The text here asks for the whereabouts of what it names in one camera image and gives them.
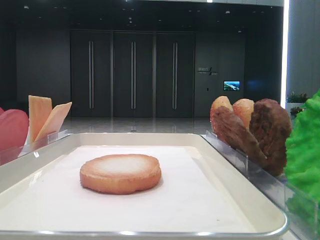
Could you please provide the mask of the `green lettuce leaf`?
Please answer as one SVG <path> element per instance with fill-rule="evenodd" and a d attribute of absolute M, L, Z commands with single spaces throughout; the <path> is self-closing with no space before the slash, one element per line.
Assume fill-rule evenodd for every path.
<path fill-rule="evenodd" d="M 286 139 L 288 182 L 317 201 L 320 200 L 320 93 L 317 92 L 297 114 Z"/>

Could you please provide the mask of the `left standing bread slice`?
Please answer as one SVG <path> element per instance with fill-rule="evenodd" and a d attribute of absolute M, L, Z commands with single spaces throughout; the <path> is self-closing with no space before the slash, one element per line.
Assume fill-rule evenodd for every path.
<path fill-rule="evenodd" d="M 210 123 L 214 133 L 216 132 L 215 116 L 226 110 L 233 112 L 233 106 L 231 105 L 231 102 L 227 96 L 219 96 L 212 102 L 210 108 Z"/>

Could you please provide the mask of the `standing bread slice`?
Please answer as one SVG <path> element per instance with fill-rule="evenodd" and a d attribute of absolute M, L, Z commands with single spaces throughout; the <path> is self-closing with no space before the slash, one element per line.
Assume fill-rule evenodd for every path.
<path fill-rule="evenodd" d="M 234 113 L 242 120 L 244 126 L 249 129 L 251 114 L 254 111 L 254 101 L 247 98 L 242 98 L 236 101 L 233 105 Z"/>
<path fill-rule="evenodd" d="M 233 112 L 233 106 L 231 105 L 231 102 L 227 96 L 219 96 L 212 102 L 210 108 L 210 123 L 214 133 L 216 132 L 215 116 L 226 110 Z"/>

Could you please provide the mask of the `front brown meat patty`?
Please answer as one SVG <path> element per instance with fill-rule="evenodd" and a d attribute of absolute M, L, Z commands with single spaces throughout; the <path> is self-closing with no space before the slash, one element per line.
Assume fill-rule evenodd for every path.
<path fill-rule="evenodd" d="M 244 152 L 256 164 L 262 167 L 267 164 L 267 157 L 257 139 L 234 112 L 227 109 L 215 116 L 215 134 L 232 148 Z"/>

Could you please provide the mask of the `brown meat patty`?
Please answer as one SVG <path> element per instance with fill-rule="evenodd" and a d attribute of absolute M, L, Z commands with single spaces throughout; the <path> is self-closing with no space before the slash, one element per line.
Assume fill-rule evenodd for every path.
<path fill-rule="evenodd" d="M 286 140 L 292 132 L 292 122 L 287 110 L 277 101 L 264 98 L 254 103 L 249 130 L 266 156 L 263 169 L 279 176 L 287 165 Z"/>
<path fill-rule="evenodd" d="M 267 164 L 267 157 L 257 139 L 234 112 L 227 109 L 215 116 L 215 134 L 232 148 L 244 152 L 256 164 L 262 167 Z"/>

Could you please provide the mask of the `round bread slice on tray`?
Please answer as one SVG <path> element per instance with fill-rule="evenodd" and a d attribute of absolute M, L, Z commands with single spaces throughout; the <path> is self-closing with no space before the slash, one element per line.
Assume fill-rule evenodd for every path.
<path fill-rule="evenodd" d="M 80 168 L 82 187 L 127 195 L 155 187 L 162 170 L 157 158 L 145 154 L 110 154 L 87 161 Z"/>

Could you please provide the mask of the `right standing bread slice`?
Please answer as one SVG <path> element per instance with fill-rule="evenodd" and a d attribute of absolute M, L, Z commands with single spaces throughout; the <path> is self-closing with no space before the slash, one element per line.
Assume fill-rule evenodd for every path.
<path fill-rule="evenodd" d="M 251 114 L 254 111 L 254 101 L 247 98 L 242 98 L 236 101 L 233 105 L 234 113 L 242 120 L 244 126 L 249 129 Z"/>

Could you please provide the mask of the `leaning orange cheese slice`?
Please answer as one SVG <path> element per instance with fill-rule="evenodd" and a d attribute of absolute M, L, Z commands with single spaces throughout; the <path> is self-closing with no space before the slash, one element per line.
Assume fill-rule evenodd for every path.
<path fill-rule="evenodd" d="M 56 105 L 39 131 L 35 141 L 43 139 L 50 134 L 59 132 L 65 118 L 70 111 L 71 106 L 72 102 Z"/>

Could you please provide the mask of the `rear brown meat patty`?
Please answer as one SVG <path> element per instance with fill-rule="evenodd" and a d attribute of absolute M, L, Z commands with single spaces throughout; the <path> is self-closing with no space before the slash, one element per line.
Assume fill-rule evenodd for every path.
<path fill-rule="evenodd" d="M 266 156 L 263 169 L 279 176 L 287 165 L 286 140 L 292 132 L 292 122 L 287 110 L 277 101 L 264 98 L 254 103 L 249 130 Z"/>

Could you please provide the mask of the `tall orange cheese slice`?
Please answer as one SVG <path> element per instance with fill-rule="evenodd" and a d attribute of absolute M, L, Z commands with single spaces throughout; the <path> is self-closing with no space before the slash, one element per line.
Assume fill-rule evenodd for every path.
<path fill-rule="evenodd" d="M 29 140 L 33 143 L 52 111 L 52 99 L 42 96 L 28 96 Z"/>

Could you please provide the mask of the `right dark double door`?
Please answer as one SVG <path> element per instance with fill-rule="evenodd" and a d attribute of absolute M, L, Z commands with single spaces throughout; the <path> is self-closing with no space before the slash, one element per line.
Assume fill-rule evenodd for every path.
<path fill-rule="evenodd" d="M 156 116 L 190 118 L 194 105 L 195 36 L 156 35 Z"/>

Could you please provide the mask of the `dark double door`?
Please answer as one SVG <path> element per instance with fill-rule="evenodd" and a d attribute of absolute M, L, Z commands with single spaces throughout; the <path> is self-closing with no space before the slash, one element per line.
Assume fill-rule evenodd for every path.
<path fill-rule="evenodd" d="M 194 105 L 195 36 L 156 35 L 156 116 L 190 118 Z"/>
<path fill-rule="evenodd" d="M 114 116 L 147 118 L 152 110 L 153 36 L 114 34 Z"/>
<path fill-rule="evenodd" d="M 71 115 L 111 116 L 111 38 L 108 32 L 72 31 Z"/>

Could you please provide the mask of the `middle dark double door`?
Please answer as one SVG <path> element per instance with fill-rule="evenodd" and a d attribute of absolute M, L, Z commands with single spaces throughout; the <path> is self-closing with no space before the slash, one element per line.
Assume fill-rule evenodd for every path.
<path fill-rule="evenodd" d="M 153 36 L 114 34 L 114 116 L 147 118 L 152 110 Z"/>

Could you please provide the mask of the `white paper liner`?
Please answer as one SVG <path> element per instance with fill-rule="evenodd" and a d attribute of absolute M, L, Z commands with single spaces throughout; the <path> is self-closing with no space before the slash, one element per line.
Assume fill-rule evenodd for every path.
<path fill-rule="evenodd" d="M 0 228 L 64 232 L 254 231 L 193 148 L 81 146 L 57 158 L 0 196 Z M 159 160 L 162 178 L 129 195 L 101 194 L 80 184 L 80 168 L 111 154 L 145 154 Z"/>

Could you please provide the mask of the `left dark double door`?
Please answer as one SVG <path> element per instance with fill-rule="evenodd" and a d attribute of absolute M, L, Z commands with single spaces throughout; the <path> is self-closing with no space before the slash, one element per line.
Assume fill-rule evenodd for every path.
<path fill-rule="evenodd" d="M 72 31 L 71 115 L 111 116 L 111 38 L 108 32 Z"/>

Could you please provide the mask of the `potted plants in planter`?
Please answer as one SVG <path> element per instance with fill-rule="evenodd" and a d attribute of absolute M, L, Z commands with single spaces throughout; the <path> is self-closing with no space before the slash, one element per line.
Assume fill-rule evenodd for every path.
<path fill-rule="evenodd" d="M 304 110 L 302 105 L 304 105 L 307 100 L 308 95 L 305 92 L 299 94 L 292 92 L 287 95 L 285 109 L 288 111 L 292 119 Z"/>

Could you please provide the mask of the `white rectangular tray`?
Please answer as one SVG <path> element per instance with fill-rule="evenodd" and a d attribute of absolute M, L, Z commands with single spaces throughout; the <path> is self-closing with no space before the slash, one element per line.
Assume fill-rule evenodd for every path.
<path fill-rule="evenodd" d="M 78 147 L 193 148 L 206 174 L 215 178 L 253 226 L 252 232 L 44 231 L 2 230 L 3 240 L 279 240 L 289 227 L 287 215 L 251 184 L 204 137 L 192 133 L 76 133 L 0 168 L 0 195 Z"/>

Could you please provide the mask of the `left clear acrylic rack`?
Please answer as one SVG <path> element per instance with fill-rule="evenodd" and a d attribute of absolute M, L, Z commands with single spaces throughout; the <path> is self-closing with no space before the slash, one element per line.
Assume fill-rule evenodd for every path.
<path fill-rule="evenodd" d="M 19 157 L 22 157 L 31 152 L 36 152 L 38 149 L 48 146 L 51 143 L 56 142 L 59 139 L 62 139 L 69 135 L 69 130 L 63 130 L 60 132 L 54 132 L 49 134 L 48 136 L 37 140 L 33 143 L 28 143 L 20 147 L 14 147 L 6 150 L 2 150 L 0 152 L 0 165 L 5 165 L 16 160 Z"/>

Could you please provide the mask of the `clear acrylic rack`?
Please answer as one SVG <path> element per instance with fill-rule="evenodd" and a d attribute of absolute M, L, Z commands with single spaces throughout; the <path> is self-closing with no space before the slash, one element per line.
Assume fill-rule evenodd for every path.
<path fill-rule="evenodd" d="M 20 147 L 14 147 L 6 150 L 2 150 L 0 152 L 0 165 L 5 165 L 16 160 L 19 157 L 22 157 L 31 152 L 36 152 L 38 149 L 48 146 L 51 143 L 56 142 L 59 139 L 62 139 L 69 135 L 69 130 L 63 130 L 60 132 L 54 132 L 49 134 L 48 136 L 37 140 L 33 143 L 28 143 Z"/>
<path fill-rule="evenodd" d="M 320 238 L 320 205 L 318 201 L 289 183 L 285 175 L 274 177 L 251 162 L 240 150 L 221 141 L 207 130 L 204 138 L 259 191 L 287 213 L 290 232 L 298 240 Z"/>

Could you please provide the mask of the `right clear acrylic rack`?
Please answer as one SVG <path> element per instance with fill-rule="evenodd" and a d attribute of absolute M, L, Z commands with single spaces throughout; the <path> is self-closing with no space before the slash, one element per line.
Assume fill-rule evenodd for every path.
<path fill-rule="evenodd" d="M 204 138 L 259 191 L 287 213 L 290 232 L 298 240 L 320 238 L 320 205 L 318 201 L 289 183 L 285 175 L 274 177 L 251 162 L 240 150 L 221 141 L 207 130 Z"/>

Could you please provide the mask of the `illuminated wall sign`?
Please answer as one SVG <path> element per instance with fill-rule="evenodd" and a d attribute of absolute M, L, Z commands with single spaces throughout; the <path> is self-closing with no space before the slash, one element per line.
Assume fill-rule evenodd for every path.
<path fill-rule="evenodd" d="M 213 71 L 212 67 L 199 67 L 197 69 L 197 72 L 199 74 L 204 74 L 204 75 L 209 75 L 209 76 L 217 76 L 218 75 L 218 72 Z"/>

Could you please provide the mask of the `wall display screen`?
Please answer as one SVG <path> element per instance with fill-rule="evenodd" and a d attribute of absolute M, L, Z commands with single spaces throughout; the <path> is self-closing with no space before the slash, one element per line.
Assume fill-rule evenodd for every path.
<path fill-rule="evenodd" d="M 223 82 L 224 91 L 239 91 L 240 82 L 239 81 L 224 81 Z"/>

